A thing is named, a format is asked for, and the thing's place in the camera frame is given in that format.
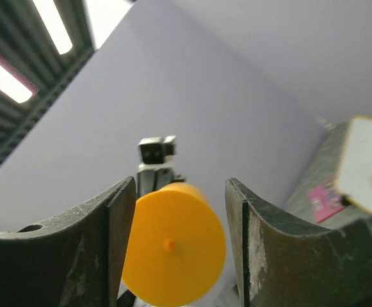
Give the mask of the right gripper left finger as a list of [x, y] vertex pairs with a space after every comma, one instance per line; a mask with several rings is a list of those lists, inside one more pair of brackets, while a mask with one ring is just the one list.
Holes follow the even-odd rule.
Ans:
[[115, 306], [133, 177], [18, 232], [0, 232], [0, 306]]

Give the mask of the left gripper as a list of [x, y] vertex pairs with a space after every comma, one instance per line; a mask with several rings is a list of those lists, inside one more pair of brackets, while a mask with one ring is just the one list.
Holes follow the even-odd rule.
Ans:
[[175, 182], [185, 182], [186, 177], [172, 168], [147, 169], [137, 173], [137, 195], [146, 195], [158, 191]]

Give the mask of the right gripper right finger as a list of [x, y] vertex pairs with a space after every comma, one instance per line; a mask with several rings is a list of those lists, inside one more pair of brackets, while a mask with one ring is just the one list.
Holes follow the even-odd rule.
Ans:
[[372, 306], [372, 216], [329, 230], [236, 178], [225, 207], [242, 306]]

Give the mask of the orange wine glass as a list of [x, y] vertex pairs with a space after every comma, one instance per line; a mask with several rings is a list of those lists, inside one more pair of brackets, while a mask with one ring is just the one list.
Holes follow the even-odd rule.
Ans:
[[226, 254], [206, 197], [194, 185], [172, 183], [136, 201], [122, 281], [153, 306], [185, 306], [215, 285]]

